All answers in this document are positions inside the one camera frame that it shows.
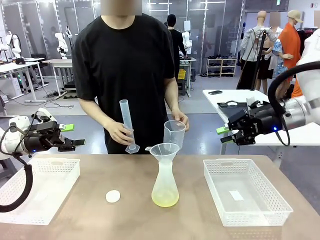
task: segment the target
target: floor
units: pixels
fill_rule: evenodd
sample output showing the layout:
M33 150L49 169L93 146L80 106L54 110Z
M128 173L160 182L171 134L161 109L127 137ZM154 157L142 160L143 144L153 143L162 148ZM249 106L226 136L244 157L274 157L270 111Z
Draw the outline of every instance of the floor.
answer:
M35 92L36 98L38 100L48 100L45 98L47 93L56 90L56 82L54 78L45 78L45 81L49 82L49 85L39 88ZM203 95L202 90L205 89L234 89L237 85L239 77L201 77L197 76L196 81L191 83L191 97L180 96L180 108L186 114L214 114L215 110L212 108L211 104L208 102L206 97ZM63 99L59 98L54 100L49 99L46 103L25 103L25 100L32 100L31 93L16 98L15 100L10 100L6 104L6 111L8 115L26 115L30 116L38 110L38 108L47 108L54 116L85 116L85 112L81 109L77 99Z
M46 91L54 90L52 79L48 79L50 85ZM191 98L188 96L179 97L181 109L188 115L190 120L190 131L185 134L183 148L180 155L218 155L220 151L220 137L216 134L216 129L223 126L224 123L214 111L210 103L202 94L204 89L235 89L238 77L207 78L196 77L192 83ZM42 89L36 92L39 99L46 95ZM16 101L22 103L24 99L30 99L31 95L18 98ZM61 106L74 105L74 108L57 107L53 103L47 103L48 109L61 124L75 124L73 132L64 133L65 137L71 139L85 139L86 145L78 147L76 154L107 154L104 143L104 132L102 127L90 117L86 116L78 104L77 100L59 99L54 101ZM23 103L26 105L37 105L36 103ZM30 116L40 106L21 105L10 101L6 105L7 112L10 115ZM8 119L0 119L0 127L8 127ZM44 154L57 153L56 149L50 149ZM226 149L227 154L232 155L266 155L273 159L275 149L268 146L242 146L239 148L235 144L230 144ZM297 147L290 148L282 161L281 171L289 180L300 190L304 197L310 202L314 209L320 214L320 148L319 147ZM17 169L22 165L13 160ZM8 179L0 179L2 186Z

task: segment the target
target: yellow liquid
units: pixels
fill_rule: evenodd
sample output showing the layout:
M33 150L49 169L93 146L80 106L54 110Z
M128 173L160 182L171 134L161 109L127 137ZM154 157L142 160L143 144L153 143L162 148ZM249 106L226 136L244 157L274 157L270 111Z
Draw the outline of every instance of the yellow liquid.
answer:
M151 195L152 201L163 208L172 207L175 205L179 200L179 193L174 194L171 191L166 191L165 193L156 193Z

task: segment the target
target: black t-shirt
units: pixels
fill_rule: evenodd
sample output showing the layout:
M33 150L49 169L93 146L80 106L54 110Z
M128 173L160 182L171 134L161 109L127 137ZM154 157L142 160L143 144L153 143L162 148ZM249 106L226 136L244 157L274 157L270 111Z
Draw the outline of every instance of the black t-shirt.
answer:
M170 29L172 36L172 42L173 42L173 54L174 54L174 62L180 62L180 56L179 56L179 48L183 55L187 55L187 52L185 50L184 46L184 39L182 37L182 33L178 32L175 29Z
M163 23L148 15L135 16L125 29L109 27L101 17L80 32L72 50L74 81L79 98L94 100L116 122L123 123L120 100L127 99L134 138L145 148L163 143L164 79L175 77L172 37ZM126 146L105 132L111 154Z

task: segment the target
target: shoe rack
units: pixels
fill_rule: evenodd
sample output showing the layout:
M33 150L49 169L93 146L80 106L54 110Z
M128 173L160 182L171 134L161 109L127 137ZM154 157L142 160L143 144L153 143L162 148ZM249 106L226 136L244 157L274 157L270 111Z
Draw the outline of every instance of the shoe rack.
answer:
M207 58L206 76L209 78L210 77L219 77L219 78L234 77L236 74L236 66L237 66L237 59L234 57L233 58ZM233 71L224 72L225 69L232 69Z

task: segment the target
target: white basket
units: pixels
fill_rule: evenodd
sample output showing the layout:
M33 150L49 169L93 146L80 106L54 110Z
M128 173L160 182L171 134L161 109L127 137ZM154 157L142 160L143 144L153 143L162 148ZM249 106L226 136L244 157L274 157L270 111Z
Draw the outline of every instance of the white basket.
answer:
M204 160L203 164L223 226L283 226L293 212L251 159Z
M0 213L8 224L48 225L80 175L80 160L33 158L33 185L25 202L11 212ZM0 205L13 203L26 185L24 168L0 188Z

